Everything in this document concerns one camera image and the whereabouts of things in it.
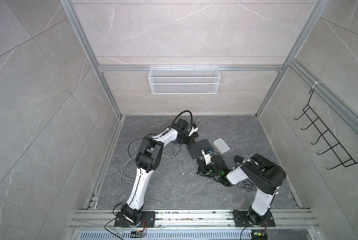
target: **gray cable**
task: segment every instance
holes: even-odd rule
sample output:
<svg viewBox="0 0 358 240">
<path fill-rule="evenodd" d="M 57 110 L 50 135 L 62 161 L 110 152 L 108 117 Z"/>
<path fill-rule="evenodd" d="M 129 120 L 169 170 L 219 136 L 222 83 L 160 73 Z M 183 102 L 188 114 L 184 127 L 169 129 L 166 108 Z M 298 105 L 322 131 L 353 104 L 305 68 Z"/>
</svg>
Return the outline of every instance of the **gray cable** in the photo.
<svg viewBox="0 0 358 240">
<path fill-rule="evenodd" d="M 129 176 L 127 176 L 125 174 L 125 169 L 127 168 L 127 165 L 130 161 L 133 161 L 133 158 L 136 157 L 136 155 L 134 155 L 133 157 L 130 157 L 126 162 L 125 164 L 123 164 L 122 168 L 120 169 L 120 172 L 119 170 L 115 169 L 117 171 L 117 173 L 120 175 L 120 186 L 122 186 L 122 189 L 123 191 L 130 195 L 124 188 L 123 186 L 123 183 L 122 183 L 122 179 L 125 180 L 126 182 L 130 183 L 130 184 L 134 184 L 135 183 L 135 179 L 134 178 L 131 178 Z M 154 199 L 144 199 L 144 200 L 147 200 L 147 201 L 153 201 L 153 202 L 159 202 L 158 200 L 154 200 Z"/>
</svg>

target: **black wire rack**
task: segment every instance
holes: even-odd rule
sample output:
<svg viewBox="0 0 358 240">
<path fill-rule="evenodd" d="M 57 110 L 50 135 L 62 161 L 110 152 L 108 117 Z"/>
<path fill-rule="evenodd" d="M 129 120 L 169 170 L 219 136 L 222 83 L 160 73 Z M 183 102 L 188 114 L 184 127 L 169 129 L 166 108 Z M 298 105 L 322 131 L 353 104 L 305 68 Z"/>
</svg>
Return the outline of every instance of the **black wire rack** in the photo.
<svg viewBox="0 0 358 240">
<path fill-rule="evenodd" d="M 317 155 L 322 155 L 330 150 L 333 151 L 333 153 L 335 154 L 335 156 L 338 158 L 338 160 L 340 161 L 340 164 L 332 167 L 332 168 L 327 168 L 327 170 L 330 170 L 330 169 L 334 169 L 335 167 L 339 167 L 340 165 L 343 165 L 344 167 L 349 167 L 349 166 L 352 166 L 354 164 L 357 164 L 358 161 L 355 161 L 352 156 L 348 153 L 348 151 L 343 147 L 343 145 L 340 143 L 340 141 L 336 138 L 336 136 L 331 132 L 331 130 L 326 126 L 326 124 L 320 119 L 320 117 L 316 114 L 316 112 L 311 108 L 311 106 L 309 105 L 310 104 L 310 100 L 311 100 L 311 97 L 312 97 L 312 94 L 314 93 L 314 89 L 311 89 L 309 94 L 310 94 L 310 98 L 308 99 L 308 103 L 307 105 L 303 108 L 303 113 L 300 115 L 299 118 L 294 118 L 295 120 L 299 120 L 303 115 L 306 115 L 307 118 L 311 121 L 311 124 L 308 125 L 308 127 L 306 128 L 301 128 L 301 130 L 306 130 L 307 128 L 311 127 L 312 125 L 317 129 L 317 131 L 320 133 L 317 141 L 315 143 L 312 143 L 312 145 L 315 145 L 318 143 L 318 141 L 320 140 L 320 138 L 322 137 L 325 142 L 328 144 L 328 146 L 330 147 L 329 149 L 327 149 L 326 151 L 322 152 L 322 153 L 316 153 Z M 316 119 L 315 120 L 312 120 L 311 117 L 307 114 L 307 111 L 308 110 L 311 110 L 315 115 L 316 115 Z M 325 127 L 323 130 L 320 130 L 315 123 L 318 123 L 318 122 L 321 122 L 323 124 L 323 126 Z M 330 134 L 332 137 L 335 138 L 335 141 L 336 141 L 336 144 L 331 146 L 330 143 L 327 141 L 326 137 L 324 136 L 324 134 L 326 134 L 326 136 L 328 137 L 328 135 Z M 338 156 L 336 150 L 334 149 L 334 147 L 341 147 L 345 152 L 346 154 L 348 155 L 349 159 L 348 160 L 345 160 L 345 161 L 342 161 L 340 159 L 340 157 Z"/>
</svg>

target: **white wire basket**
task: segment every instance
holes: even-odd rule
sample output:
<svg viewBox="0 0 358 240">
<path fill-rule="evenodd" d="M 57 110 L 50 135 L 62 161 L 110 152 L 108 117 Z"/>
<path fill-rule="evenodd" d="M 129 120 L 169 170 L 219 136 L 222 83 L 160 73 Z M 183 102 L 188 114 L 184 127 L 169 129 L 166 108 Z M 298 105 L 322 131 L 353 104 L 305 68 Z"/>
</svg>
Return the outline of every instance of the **white wire basket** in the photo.
<svg viewBox="0 0 358 240">
<path fill-rule="evenodd" d="M 220 82 L 217 67 L 152 67 L 148 75 L 153 94 L 216 93 Z"/>
</svg>

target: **mounting plate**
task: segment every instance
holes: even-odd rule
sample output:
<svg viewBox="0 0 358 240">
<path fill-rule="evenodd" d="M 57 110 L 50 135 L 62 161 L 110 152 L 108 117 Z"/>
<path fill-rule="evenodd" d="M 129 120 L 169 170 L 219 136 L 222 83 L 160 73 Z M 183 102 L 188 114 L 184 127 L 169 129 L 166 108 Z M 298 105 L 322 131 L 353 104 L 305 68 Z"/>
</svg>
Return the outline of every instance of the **mounting plate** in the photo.
<svg viewBox="0 0 358 240">
<path fill-rule="evenodd" d="M 234 210 L 232 211 L 232 214 L 234 215 L 234 221 L 236 227 L 249 227 L 251 224 L 249 223 L 247 219 L 248 211 L 239 211 Z M 260 225 L 260 227 L 265 227 L 266 224 L 264 222 L 267 222 L 267 227 L 275 227 L 275 221 L 272 217 L 272 213 L 269 211 L 267 213 L 266 218 L 264 219 L 263 223 Z"/>
<path fill-rule="evenodd" d="M 152 211 L 142 211 L 142 218 L 145 219 L 145 224 L 147 227 L 154 227 L 155 225 L 155 214 L 156 212 Z M 122 212 L 117 212 L 115 219 L 115 225 L 114 227 L 130 227 L 128 225 L 127 220 L 125 216 L 123 216 Z M 139 224 L 136 227 L 143 227 L 143 224 Z"/>
</svg>

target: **marble floor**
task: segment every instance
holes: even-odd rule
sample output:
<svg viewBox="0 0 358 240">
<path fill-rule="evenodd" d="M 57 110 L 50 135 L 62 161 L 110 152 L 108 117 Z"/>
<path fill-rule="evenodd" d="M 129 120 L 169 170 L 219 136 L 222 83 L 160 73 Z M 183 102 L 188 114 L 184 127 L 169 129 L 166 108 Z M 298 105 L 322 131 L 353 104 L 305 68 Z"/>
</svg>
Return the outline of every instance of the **marble floor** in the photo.
<svg viewBox="0 0 358 240">
<path fill-rule="evenodd" d="M 129 159 L 128 144 L 135 138 L 144 137 L 149 133 L 158 134 L 169 126 L 174 116 L 127 116 L 120 132 L 114 154 L 106 173 L 96 208 L 112 209 L 118 203 L 125 203 L 128 195 L 120 185 L 120 175 L 116 171 Z M 182 118 L 190 121 L 189 116 Z M 260 124 L 254 116 L 194 116 L 201 139 L 212 142 L 222 138 L 230 150 L 222 154 L 226 165 L 231 169 L 235 166 L 235 155 L 244 159 L 259 153 L 271 161 L 276 159 Z M 130 146 L 131 155 L 135 155 L 141 140 Z M 173 146 L 174 152 L 179 146 Z M 195 175 L 198 165 L 192 160 L 186 147 L 173 155 L 172 144 L 163 149 L 164 156 L 158 169 L 153 173 L 145 194 L 145 209 L 245 209 L 249 208 L 255 192 L 233 186 L 224 187 L 220 183 Z M 135 177 L 136 166 L 130 162 L 126 174 Z M 123 181 L 128 192 L 132 185 Z M 283 182 L 279 194 L 272 203 L 274 209 L 295 209 L 297 205 L 291 195 L 287 182 Z"/>
</svg>

